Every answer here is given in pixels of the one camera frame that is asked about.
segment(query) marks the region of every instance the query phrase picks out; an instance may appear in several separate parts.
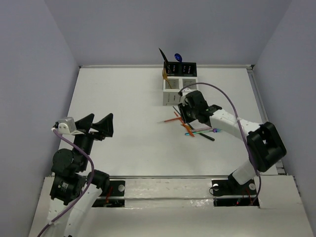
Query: red wire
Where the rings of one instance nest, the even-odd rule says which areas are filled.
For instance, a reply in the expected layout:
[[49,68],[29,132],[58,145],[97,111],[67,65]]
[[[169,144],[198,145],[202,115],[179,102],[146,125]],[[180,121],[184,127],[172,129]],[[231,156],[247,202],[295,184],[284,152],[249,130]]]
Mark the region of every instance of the red wire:
[[109,202],[109,197],[111,196],[112,191],[113,191],[113,187],[111,186],[108,194],[105,197],[105,203]]
[[246,192],[248,193],[248,196],[249,196],[249,199],[250,199],[250,203],[252,203],[252,200],[251,200],[251,195],[250,195],[250,192],[248,189],[246,189]]

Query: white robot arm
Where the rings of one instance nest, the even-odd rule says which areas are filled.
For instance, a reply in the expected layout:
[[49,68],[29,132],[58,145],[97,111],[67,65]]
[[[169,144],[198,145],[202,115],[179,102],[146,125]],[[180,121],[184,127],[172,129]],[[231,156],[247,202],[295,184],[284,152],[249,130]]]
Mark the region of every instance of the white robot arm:
[[59,213],[66,209],[71,202],[65,206],[63,201],[59,199],[55,198],[54,200],[51,200],[47,217],[47,222],[50,224],[50,227],[43,233],[42,236],[77,237],[88,211],[101,193],[101,188],[97,188],[95,185],[91,184],[82,198],[68,212],[52,223],[51,221]]
[[[243,140],[236,116],[217,105],[208,106],[200,91],[186,94],[182,101],[178,107],[184,123],[197,119],[201,123],[219,128]],[[242,188],[256,175],[254,167],[260,172],[266,172],[286,155],[285,146],[272,123],[258,124],[240,118],[238,120],[255,164],[248,160],[228,176],[224,188],[230,189],[231,193],[234,189]]]

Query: white wall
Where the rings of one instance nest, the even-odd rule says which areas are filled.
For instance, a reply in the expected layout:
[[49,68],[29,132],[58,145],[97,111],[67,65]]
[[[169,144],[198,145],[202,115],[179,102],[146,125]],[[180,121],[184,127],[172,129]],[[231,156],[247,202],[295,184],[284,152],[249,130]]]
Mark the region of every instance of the white wall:
[[1,0],[0,33],[0,235],[25,237],[78,66],[43,0]]
[[80,65],[255,64],[291,0],[45,0]]
[[255,66],[263,103],[284,140],[316,234],[316,1],[293,0]]

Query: screw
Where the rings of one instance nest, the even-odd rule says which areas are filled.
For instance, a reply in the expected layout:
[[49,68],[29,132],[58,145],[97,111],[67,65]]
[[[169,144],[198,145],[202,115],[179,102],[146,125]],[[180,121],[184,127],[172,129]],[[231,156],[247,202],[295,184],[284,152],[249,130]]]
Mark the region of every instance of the screw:
[[123,191],[125,190],[125,186],[124,186],[123,184],[119,185],[119,186],[118,186],[118,190],[119,190],[120,192],[123,192]]
[[256,190],[256,185],[255,184],[249,184],[249,188],[251,190]]
[[219,190],[218,184],[214,184],[214,185],[213,185],[213,190],[214,190],[214,191],[218,191],[218,190]]

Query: white table surface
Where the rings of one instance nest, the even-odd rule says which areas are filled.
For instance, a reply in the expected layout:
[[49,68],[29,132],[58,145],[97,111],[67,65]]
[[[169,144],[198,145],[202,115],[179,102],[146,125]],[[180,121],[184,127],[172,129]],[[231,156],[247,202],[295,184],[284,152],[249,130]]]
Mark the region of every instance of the white table surface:
[[[52,182],[52,177],[45,179],[29,237],[36,237],[46,224]],[[313,236],[293,177],[263,176],[261,208],[214,207],[209,183],[126,179],[125,208],[90,209],[78,237]]]
[[[246,69],[198,68],[197,76],[224,90],[241,118],[262,122]],[[220,92],[205,85],[199,90],[209,105],[233,112]],[[79,120],[94,113],[97,122],[114,114],[113,138],[95,141],[91,152],[96,169],[111,176],[229,175],[248,159],[243,143],[225,132],[209,133],[212,142],[185,136],[177,121],[157,124],[175,117],[173,111],[162,105],[161,68],[85,68],[68,116]],[[61,142],[60,148],[70,146]],[[265,174],[277,174],[275,166]]]

